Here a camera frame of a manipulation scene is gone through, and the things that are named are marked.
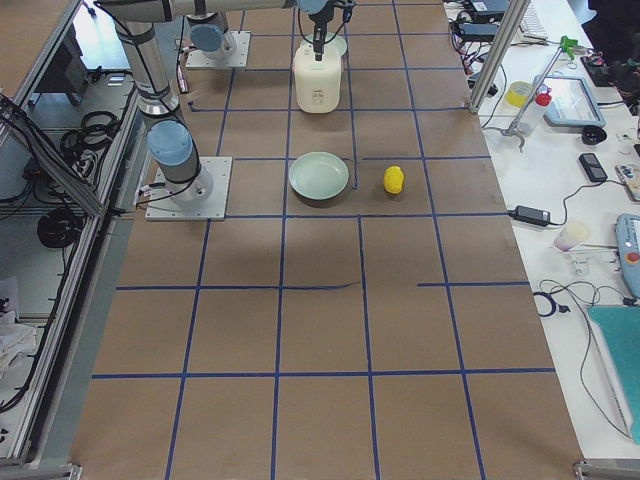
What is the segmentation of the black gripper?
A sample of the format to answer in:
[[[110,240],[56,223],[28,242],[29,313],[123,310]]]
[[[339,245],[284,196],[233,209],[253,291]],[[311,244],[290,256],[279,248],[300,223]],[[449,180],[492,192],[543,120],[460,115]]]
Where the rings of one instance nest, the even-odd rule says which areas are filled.
[[[333,20],[336,9],[342,11],[341,24],[348,24],[351,21],[355,7],[355,3],[325,3],[322,7],[312,7],[308,15],[314,24],[314,33],[327,32],[328,24]],[[322,61],[324,53],[323,37],[314,35],[313,50],[315,61]]]

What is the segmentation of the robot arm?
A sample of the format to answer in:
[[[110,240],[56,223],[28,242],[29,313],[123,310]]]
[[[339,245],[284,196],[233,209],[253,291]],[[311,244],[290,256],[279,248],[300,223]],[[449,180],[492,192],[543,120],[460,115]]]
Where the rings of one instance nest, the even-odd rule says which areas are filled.
[[[235,52],[236,42],[225,13],[188,15],[187,22],[191,42],[207,58],[221,60]]]
[[[184,205],[206,199],[213,189],[213,180],[183,123],[179,95],[163,66],[157,24],[187,17],[196,48],[217,54],[231,38],[228,12],[295,7],[314,23],[312,46],[315,58],[321,60],[334,11],[342,11],[346,24],[355,5],[354,1],[98,1],[96,6],[115,23],[138,90],[138,107],[145,117],[147,147],[165,177],[168,193],[154,202],[171,200]]]

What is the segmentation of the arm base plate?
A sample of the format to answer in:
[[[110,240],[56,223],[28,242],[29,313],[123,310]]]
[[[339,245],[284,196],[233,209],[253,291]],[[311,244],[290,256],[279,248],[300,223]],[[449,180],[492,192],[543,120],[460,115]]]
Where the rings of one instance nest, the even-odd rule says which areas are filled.
[[[186,188],[167,183],[160,169],[154,182],[163,186],[151,190],[146,204],[148,221],[223,221],[232,172],[231,157],[201,157],[200,174]]]
[[[193,40],[186,68],[191,70],[225,70],[245,68],[248,62],[250,31],[229,30],[220,42]]]

